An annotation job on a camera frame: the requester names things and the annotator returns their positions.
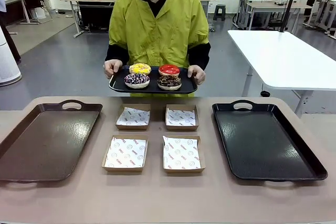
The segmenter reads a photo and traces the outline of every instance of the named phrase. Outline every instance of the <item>table leg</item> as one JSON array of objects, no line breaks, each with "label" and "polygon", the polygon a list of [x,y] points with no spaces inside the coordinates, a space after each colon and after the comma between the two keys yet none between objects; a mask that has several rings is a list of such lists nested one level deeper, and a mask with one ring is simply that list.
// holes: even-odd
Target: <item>table leg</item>
[{"label": "table leg", "polygon": [[293,29],[292,29],[292,34],[295,34],[296,29],[298,28],[299,16],[300,16],[301,9],[296,9],[296,11],[298,12],[298,15],[296,15],[296,19],[295,19],[295,22],[294,22],[294,25],[293,25]]},{"label": "table leg", "polygon": [[295,114],[300,118],[302,116],[302,109],[308,103],[309,98],[313,95],[313,90],[305,90],[300,98],[299,104],[295,109]]},{"label": "table leg", "polygon": [[30,19],[29,19],[28,13],[27,13],[25,2],[23,0],[21,0],[21,4],[22,4],[22,7],[23,7],[23,12],[25,14],[26,21],[29,24],[30,23]]},{"label": "table leg", "polygon": [[76,16],[75,16],[75,10],[74,10],[74,6],[72,4],[72,1],[70,1],[70,6],[71,6],[72,15],[73,15],[73,17],[75,19],[75,25],[76,25],[76,29],[77,29],[77,33],[73,37],[77,38],[79,35],[81,35],[82,33],[84,33],[84,31],[81,31],[79,29],[79,25],[77,23],[77,19],[76,19]]},{"label": "table leg", "polygon": [[314,0],[314,4],[313,4],[313,7],[312,7],[312,9],[311,9],[311,12],[310,12],[310,15],[309,15],[309,19],[308,19],[306,25],[310,25],[311,18],[313,17],[313,10],[314,10],[314,8],[315,8],[315,4],[316,4],[316,2],[317,2],[317,0]]},{"label": "table leg", "polygon": [[251,29],[252,29],[253,17],[254,17],[254,8],[253,8],[252,13],[251,13],[250,26],[249,26],[249,28],[248,28],[248,30],[250,30],[250,31],[251,31]]},{"label": "table leg", "polygon": [[248,95],[248,90],[250,88],[252,76],[253,76],[253,68],[250,66],[249,69],[248,69],[248,72],[246,74],[244,89],[243,89],[243,93],[241,95],[242,97],[247,97],[247,95]]},{"label": "table leg", "polygon": [[329,21],[328,21],[328,25],[327,25],[327,31],[324,32],[327,35],[330,34],[331,25],[332,25],[332,23],[335,19],[335,15],[336,15],[336,5],[332,5],[332,12],[331,12],[331,15],[329,17]]}]

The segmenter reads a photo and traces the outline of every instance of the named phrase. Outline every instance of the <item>gray floor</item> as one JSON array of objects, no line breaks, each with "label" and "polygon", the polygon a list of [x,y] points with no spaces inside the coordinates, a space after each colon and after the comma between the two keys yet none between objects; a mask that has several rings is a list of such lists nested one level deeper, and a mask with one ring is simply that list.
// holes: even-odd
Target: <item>gray floor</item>
[{"label": "gray floor", "polygon": [[[210,33],[212,45],[207,80],[199,87],[199,97],[240,97],[248,64],[229,38],[233,29],[231,19],[215,22],[215,33]],[[74,25],[44,41],[22,56],[19,68],[23,79],[0,88],[0,110],[23,109],[32,99],[50,95],[118,96],[108,88],[103,74],[108,34],[85,33],[74,39]],[[336,40],[322,32],[300,26],[296,34],[305,42],[335,59]],[[286,53],[285,48],[277,48]],[[262,81],[254,76],[250,96],[259,96]],[[295,108],[299,99],[291,91],[268,90]],[[309,101],[308,113],[336,113],[336,92],[317,91]]]}]

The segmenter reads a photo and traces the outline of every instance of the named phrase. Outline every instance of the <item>cardboard tray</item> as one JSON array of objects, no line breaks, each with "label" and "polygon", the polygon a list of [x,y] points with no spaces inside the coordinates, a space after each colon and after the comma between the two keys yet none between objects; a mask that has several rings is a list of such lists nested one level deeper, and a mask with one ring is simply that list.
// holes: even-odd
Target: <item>cardboard tray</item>
[{"label": "cardboard tray", "polygon": [[[169,126],[167,125],[167,111],[170,110],[184,110],[184,111],[195,111],[195,126]],[[165,113],[165,124],[169,131],[196,131],[199,126],[198,112],[196,105],[186,105],[186,104],[167,104]]]},{"label": "cardboard tray", "polygon": [[171,138],[183,138],[183,139],[196,139],[197,140],[197,149],[198,149],[198,156],[199,156],[199,163],[201,165],[200,169],[166,169],[164,168],[164,139],[163,139],[163,148],[162,148],[162,158],[163,158],[163,169],[166,173],[201,173],[205,169],[205,159],[204,159],[204,152],[202,147],[201,138],[199,136],[165,136]]},{"label": "cardboard tray", "polygon": [[116,120],[116,127],[119,130],[147,130],[149,123],[151,121],[151,117],[149,118],[149,122],[148,125],[120,125],[117,124],[117,121],[119,119],[119,117],[121,116],[121,114],[124,111],[125,107],[129,107],[129,108],[133,108],[133,109],[137,109],[137,110],[143,110],[143,111],[151,111],[151,105],[150,104],[122,104],[120,106],[119,112],[118,112],[118,116],[117,116],[117,120]]},{"label": "cardboard tray", "polygon": [[213,104],[213,111],[236,177],[275,182],[327,177],[326,169],[276,105],[239,100]]},{"label": "cardboard tray", "polygon": [[118,73],[114,74],[109,82],[110,89],[121,93],[151,93],[151,94],[190,94],[197,90],[195,78],[188,78],[188,70],[180,68],[180,78],[182,79],[182,86],[175,91],[166,91],[159,88],[157,80],[160,77],[159,67],[151,67],[152,71],[148,75],[150,78],[149,85],[144,89],[131,89],[126,86],[124,82],[125,76],[129,72],[130,66],[124,66]]},{"label": "cardboard tray", "polygon": [[[71,103],[80,109],[66,109]],[[70,176],[101,109],[77,100],[34,107],[0,144],[0,180],[32,183]]]},{"label": "cardboard tray", "polygon": [[135,140],[146,140],[146,148],[145,148],[145,154],[143,157],[143,166],[142,167],[137,167],[137,168],[113,168],[113,167],[105,167],[105,163],[106,163],[106,158],[107,158],[107,154],[109,152],[110,146],[111,146],[111,142],[109,142],[109,146],[107,147],[107,150],[105,152],[104,158],[103,158],[103,162],[101,164],[101,166],[107,170],[108,172],[142,172],[143,168],[145,167],[145,161],[146,161],[146,156],[147,156],[147,148],[148,148],[148,137],[144,136],[144,135],[113,135],[113,138],[117,138],[117,139],[135,139]]}]

